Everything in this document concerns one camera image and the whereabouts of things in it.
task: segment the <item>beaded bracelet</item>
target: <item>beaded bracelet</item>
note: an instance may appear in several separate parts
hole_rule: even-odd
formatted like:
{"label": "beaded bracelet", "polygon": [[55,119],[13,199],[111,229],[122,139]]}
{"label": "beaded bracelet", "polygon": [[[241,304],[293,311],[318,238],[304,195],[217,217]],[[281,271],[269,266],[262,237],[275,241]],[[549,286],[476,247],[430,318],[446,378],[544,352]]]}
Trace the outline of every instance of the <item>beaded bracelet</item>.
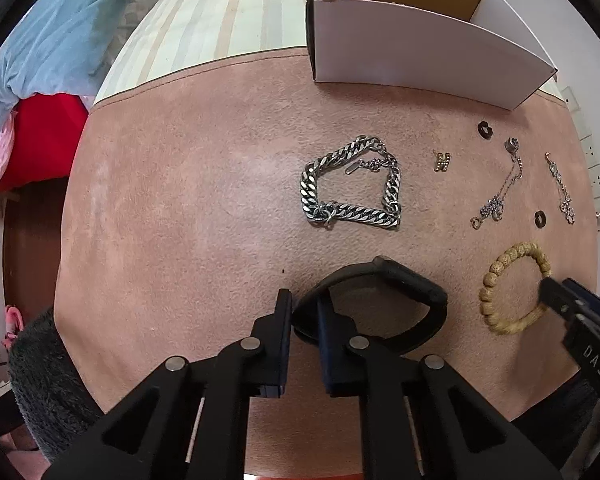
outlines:
{"label": "beaded bracelet", "polygon": [[480,297],[480,312],[484,316],[484,322],[488,325],[489,330],[499,335],[522,332],[540,319],[546,311],[546,306],[538,303],[528,314],[520,319],[511,320],[500,317],[493,306],[493,288],[496,286],[498,276],[509,267],[509,264],[523,256],[531,256],[536,261],[543,278],[551,275],[551,265],[547,261],[544,251],[535,243],[523,242],[515,244],[498,256],[496,261],[491,264],[489,272],[482,279],[484,287],[480,289],[478,294]]}

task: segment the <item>black wristband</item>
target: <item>black wristband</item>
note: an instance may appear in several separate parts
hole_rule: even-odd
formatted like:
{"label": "black wristband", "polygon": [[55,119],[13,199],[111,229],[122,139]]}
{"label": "black wristband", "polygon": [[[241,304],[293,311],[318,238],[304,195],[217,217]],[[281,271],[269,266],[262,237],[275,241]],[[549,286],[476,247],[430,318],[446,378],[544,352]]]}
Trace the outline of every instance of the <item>black wristband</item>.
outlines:
{"label": "black wristband", "polygon": [[394,260],[385,256],[376,256],[372,262],[353,264],[336,270],[306,293],[291,317],[296,335],[306,342],[317,345],[317,298],[321,294],[328,294],[329,288],[337,283],[371,275],[377,276],[408,298],[427,305],[429,311],[415,326],[398,335],[388,338],[366,337],[378,340],[392,352],[402,355],[422,345],[440,330],[446,319],[447,298],[444,289]]}

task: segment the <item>cardboard box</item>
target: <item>cardboard box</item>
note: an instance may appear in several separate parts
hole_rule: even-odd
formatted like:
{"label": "cardboard box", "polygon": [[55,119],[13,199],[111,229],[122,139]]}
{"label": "cardboard box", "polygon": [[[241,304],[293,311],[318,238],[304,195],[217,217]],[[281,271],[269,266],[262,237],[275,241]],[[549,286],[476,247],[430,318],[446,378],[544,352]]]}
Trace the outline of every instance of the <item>cardboard box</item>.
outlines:
{"label": "cardboard box", "polygon": [[557,69],[505,0],[307,0],[317,82],[407,86],[513,110]]}

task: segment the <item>red fabric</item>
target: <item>red fabric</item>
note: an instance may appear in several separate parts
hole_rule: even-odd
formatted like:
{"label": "red fabric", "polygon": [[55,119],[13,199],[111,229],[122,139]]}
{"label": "red fabric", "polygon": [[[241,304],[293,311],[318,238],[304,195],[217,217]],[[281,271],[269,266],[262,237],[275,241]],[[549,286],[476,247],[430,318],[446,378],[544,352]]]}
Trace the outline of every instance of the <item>red fabric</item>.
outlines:
{"label": "red fabric", "polygon": [[87,110],[74,95],[36,94],[15,107],[15,133],[0,191],[68,176]]}

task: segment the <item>thin silver chain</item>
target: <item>thin silver chain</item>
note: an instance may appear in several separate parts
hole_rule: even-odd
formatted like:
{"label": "thin silver chain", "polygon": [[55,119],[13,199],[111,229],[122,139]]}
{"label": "thin silver chain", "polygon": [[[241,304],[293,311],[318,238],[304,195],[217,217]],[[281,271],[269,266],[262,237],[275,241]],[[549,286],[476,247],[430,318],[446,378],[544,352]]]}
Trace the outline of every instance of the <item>thin silver chain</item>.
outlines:
{"label": "thin silver chain", "polygon": [[558,185],[558,195],[560,197],[560,211],[567,219],[567,223],[573,224],[576,221],[576,213],[573,210],[573,206],[571,205],[571,196],[567,192],[567,188],[564,187],[564,182],[562,181],[562,175],[560,171],[558,171],[557,164],[549,158],[551,153],[545,153],[544,158],[546,159],[547,164],[549,165],[549,171],[551,171],[552,176],[556,184]]}
{"label": "thin silver chain", "polygon": [[[474,229],[480,229],[482,222],[484,222],[489,216],[493,218],[494,222],[502,220],[502,214],[504,213],[504,197],[507,195],[509,188],[513,186],[517,180],[522,178],[522,160],[518,156],[518,140],[515,138],[509,139],[505,142],[505,148],[511,155],[511,161],[513,166],[511,171],[507,175],[500,191],[494,195],[493,198],[487,200],[487,203],[480,208],[479,215],[471,218],[471,226]],[[518,173],[513,175],[516,167],[518,167]]]}
{"label": "thin silver chain", "polygon": [[[345,171],[351,174],[358,168],[365,168],[374,173],[381,168],[388,168],[389,174],[384,185],[383,209],[374,209],[361,205],[347,204],[331,200],[321,202],[318,199],[317,179],[333,168],[344,166],[351,159],[365,152],[376,152],[382,158],[356,160]],[[358,136],[356,140],[341,147],[336,152],[309,162],[300,177],[300,195],[302,210],[309,222],[328,227],[333,220],[347,220],[375,225],[385,229],[397,228],[400,225],[402,206],[398,200],[400,194],[400,167],[396,158],[386,150],[382,140],[373,136]]]}

